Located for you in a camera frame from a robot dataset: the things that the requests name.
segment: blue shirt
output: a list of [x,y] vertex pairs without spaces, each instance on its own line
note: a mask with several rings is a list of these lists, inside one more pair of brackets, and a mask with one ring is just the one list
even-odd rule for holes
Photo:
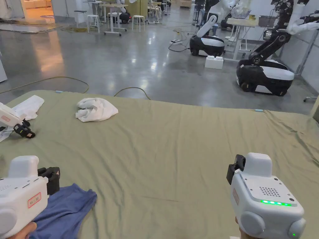
[[76,184],[60,188],[48,198],[47,207],[34,219],[38,227],[30,238],[77,238],[82,220],[94,206],[96,198],[94,191],[84,191]]

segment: finger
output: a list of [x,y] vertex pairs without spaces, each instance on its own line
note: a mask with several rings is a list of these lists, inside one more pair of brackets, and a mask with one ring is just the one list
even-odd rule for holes
[[24,235],[25,237],[29,233],[34,232],[36,229],[37,229],[37,224],[35,222],[30,222],[20,231],[20,233]]

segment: crumpled white towel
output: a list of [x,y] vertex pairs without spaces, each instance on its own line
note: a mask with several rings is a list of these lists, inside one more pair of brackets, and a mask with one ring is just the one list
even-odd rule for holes
[[[16,112],[16,116],[20,117],[22,114],[26,114],[26,120],[35,119],[38,115],[36,114],[39,108],[43,105],[44,99],[37,95],[31,96],[29,99],[21,102],[12,109]],[[0,132],[0,142],[9,137],[12,133],[13,128],[7,127]]]
[[82,122],[107,120],[119,112],[114,105],[102,98],[85,98],[77,106],[82,110],[75,114],[75,118]]

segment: polished gray floor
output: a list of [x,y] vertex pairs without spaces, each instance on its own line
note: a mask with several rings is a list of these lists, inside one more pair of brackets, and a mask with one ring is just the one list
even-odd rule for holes
[[[141,87],[153,100],[179,104],[310,112],[313,103],[304,103],[303,98],[316,92],[300,78],[284,97],[245,93],[236,84],[235,63],[225,62],[222,70],[207,69],[205,58],[194,57],[189,50],[169,51],[170,40],[183,37],[186,44],[191,37],[186,32],[195,31],[192,9],[172,6],[169,11],[170,15],[163,16],[163,25],[147,25],[146,31],[139,33],[132,32],[128,24],[122,37],[60,29],[38,34],[2,31],[0,49],[8,80],[0,83],[0,91],[53,76],[69,76],[87,82],[88,93],[114,95],[126,87]],[[185,33],[177,35],[174,28]],[[182,50],[183,46],[172,49]],[[52,79],[2,93],[0,102],[36,89],[83,92],[86,85],[72,79]],[[138,89],[122,91],[118,96],[146,98]]]

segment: red label sticker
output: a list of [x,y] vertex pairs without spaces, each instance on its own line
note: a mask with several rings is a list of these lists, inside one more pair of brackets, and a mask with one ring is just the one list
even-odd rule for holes
[[31,208],[34,204],[39,202],[41,200],[41,193],[38,193],[37,195],[33,196],[28,200],[28,208]]
[[236,203],[237,203],[237,205],[238,205],[238,204],[239,204],[239,196],[238,196],[238,194],[237,194],[237,192],[236,192],[235,189],[233,190],[233,196],[234,196],[235,201],[236,201]]
[[4,121],[7,121],[7,122],[9,122],[11,119],[9,119],[8,117],[6,117],[6,116],[1,116],[1,119],[3,119]]

